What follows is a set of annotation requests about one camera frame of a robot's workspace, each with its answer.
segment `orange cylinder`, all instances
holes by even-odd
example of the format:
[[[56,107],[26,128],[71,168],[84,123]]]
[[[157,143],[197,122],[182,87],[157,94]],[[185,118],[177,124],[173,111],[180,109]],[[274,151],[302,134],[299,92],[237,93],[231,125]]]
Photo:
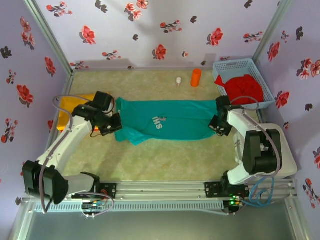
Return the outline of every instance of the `orange cylinder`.
[[[201,74],[202,71],[199,68],[196,68],[192,72],[192,77],[191,77],[191,86],[192,87],[198,87],[201,79]]]

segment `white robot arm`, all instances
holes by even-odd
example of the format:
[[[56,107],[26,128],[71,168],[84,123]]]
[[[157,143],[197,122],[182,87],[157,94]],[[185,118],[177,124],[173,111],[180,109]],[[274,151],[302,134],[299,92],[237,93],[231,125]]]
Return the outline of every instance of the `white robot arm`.
[[[72,113],[72,119],[52,146],[37,161],[27,161],[24,164],[22,172],[27,194],[40,197],[39,183],[42,179],[44,198],[56,205],[70,194],[99,192],[98,176],[87,172],[63,176],[63,172],[79,143],[95,127],[98,127],[102,136],[122,129],[120,115],[112,114],[115,104],[112,99],[109,94],[98,91],[93,101],[77,106]]]
[[[267,176],[283,179],[297,172],[285,134],[278,125],[256,123],[240,106],[231,105],[228,96],[221,96],[216,101],[218,115],[213,117],[209,127],[218,136],[228,136],[232,127],[237,130],[234,140],[239,165],[226,172],[230,185],[243,185]]]

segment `teal t-shirt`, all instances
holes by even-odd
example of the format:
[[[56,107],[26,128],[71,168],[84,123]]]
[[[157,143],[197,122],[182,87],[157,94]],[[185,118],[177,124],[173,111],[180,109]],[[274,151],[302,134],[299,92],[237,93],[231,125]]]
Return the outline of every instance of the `teal t-shirt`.
[[[118,142],[138,145],[148,139],[196,141],[215,134],[209,123],[218,115],[215,100],[116,100],[123,129],[115,132]]]

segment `lavender wall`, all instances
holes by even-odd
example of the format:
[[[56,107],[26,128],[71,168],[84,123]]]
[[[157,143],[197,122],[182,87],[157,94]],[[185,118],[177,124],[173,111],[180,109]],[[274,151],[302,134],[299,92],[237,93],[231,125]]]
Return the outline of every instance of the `lavender wall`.
[[[9,237],[25,192],[23,163],[45,150],[56,110],[51,99],[67,78],[21,0],[0,8],[0,239]]]
[[[90,69],[252,57],[279,1],[36,0],[71,66]]]
[[[318,0],[295,0],[273,34],[258,67],[277,97],[265,115],[283,126],[298,165],[298,197],[320,238],[320,31]]]

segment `blue plastic basket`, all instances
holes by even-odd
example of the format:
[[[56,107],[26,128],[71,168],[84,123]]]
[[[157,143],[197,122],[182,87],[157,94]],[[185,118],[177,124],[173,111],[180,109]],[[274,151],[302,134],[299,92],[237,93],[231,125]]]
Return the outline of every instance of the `blue plastic basket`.
[[[226,83],[230,79],[241,77],[245,74],[251,75],[262,87],[264,102],[259,102],[259,109],[265,109],[275,102],[274,96],[251,58],[217,61],[213,63],[214,80],[217,80],[217,77],[220,75],[223,83]],[[218,86],[218,88],[222,96],[227,96],[227,92],[224,87]],[[255,109],[257,104],[253,103],[242,106],[246,109]]]

